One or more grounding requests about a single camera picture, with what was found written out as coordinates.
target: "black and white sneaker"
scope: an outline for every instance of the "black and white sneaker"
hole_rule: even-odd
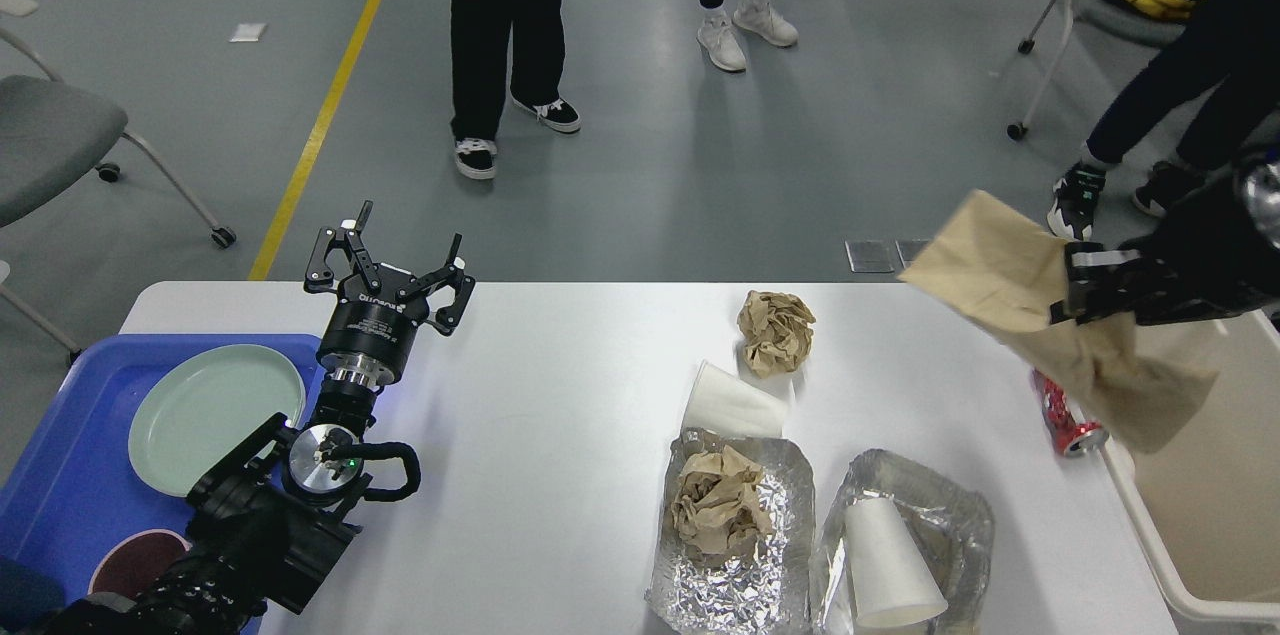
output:
[[[462,138],[453,146],[453,163],[472,181],[493,181],[498,166],[493,157],[498,155],[498,143],[493,140]]]
[[[548,128],[557,133],[576,133],[582,129],[582,118],[563,99],[556,99],[554,102],[549,102],[548,105],[526,105],[526,102],[520,102],[512,96],[511,102],[516,102],[516,106],[521,108],[521,110],[531,111],[538,117],[539,123],[548,125]]]
[[[1048,229],[1059,238],[1093,237],[1093,211],[1107,174],[1093,166],[1075,164],[1053,184],[1053,206],[1048,207]]]
[[[1147,175],[1147,184],[1133,192],[1133,206],[1151,216],[1165,213],[1180,198],[1204,183],[1204,175],[1184,170],[1165,160],[1157,161]]]

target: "chair wheel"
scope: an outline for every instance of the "chair wheel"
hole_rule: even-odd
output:
[[[220,248],[229,248],[236,242],[236,233],[230,228],[218,228],[211,237]]]
[[[99,178],[106,181],[106,183],[114,183],[114,181],[120,179],[120,166],[114,163],[102,163],[101,165],[95,165],[93,170],[97,170]]]

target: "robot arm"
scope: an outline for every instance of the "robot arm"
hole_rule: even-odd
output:
[[[1124,311],[1139,325],[1213,320],[1280,301],[1280,149],[1181,198],[1153,233],[1114,251],[1070,243],[1064,257],[1053,323]]]
[[[370,210],[365,202],[357,220],[320,230],[305,278],[307,292],[338,293],[316,352],[326,375],[311,421],[298,430],[276,414],[201,476],[186,498],[196,511],[187,525],[191,551],[136,603],[91,595],[24,635],[232,635],[265,613],[268,599],[301,613],[361,530],[343,522],[347,513],[360,501],[393,502],[417,490],[413,448],[361,438],[383,387],[401,379],[417,328],[428,323],[452,334],[475,279],[462,270],[460,236],[444,266],[422,278],[374,262],[360,238]],[[352,270],[337,288],[325,262],[335,248]],[[454,291],[453,303],[433,319],[426,298],[442,288]],[[370,488],[366,460],[399,460],[404,485]],[[276,466],[283,492],[271,484]]]

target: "sneaker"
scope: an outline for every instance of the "sneaker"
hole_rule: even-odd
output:
[[[733,24],[742,29],[750,29],[776,47],[791,47],[800,40],[795,26],[783,20],[771,3],[755,6],[750,0],[741,0],[737,10],[733,12]]]
[[[1165,160],[1157,161],[1147,184],[1134,189],[1133,206],[1151,216],[1165,216],[1175,202],[1204,183],[1204,175],[1184,170]]]
[[[521,110],[531,111],[538,117],[539,123],[548,125],[557,133],[576,133],[582,129],[582,118],[563,99],[556,99],[550,105],[525,105],[512,96],[511,102],[516,102],[516,108],[521,108]]]
[[[709,17],[698,28],[698,42],[707,47],[707,55],[712,58],[712,64],[726,73],[741,73],[746,70],[746,56],[733,37],[733,28],[728,26],[728,17]]]
[[[1048,207],[1048,229],[1059,238],[1093,237],[1093,210],[1107,183],[1107,174],[1093,166],[1073,165],[1053,183],[1053,206]]]
[[[462,138],[453,146],[453,163],[462,173],[472,181],[493,181],[497,166],[493,157],[498,155],[498,146],[493,140]]]

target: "white bin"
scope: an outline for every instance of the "white bin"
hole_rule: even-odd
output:
[[[1258,311],[1139,328],[1138,350],[1221,371],[1162,451],[1103,451],[1165,598],[1193,620],[1280,623],[1280,335]]]

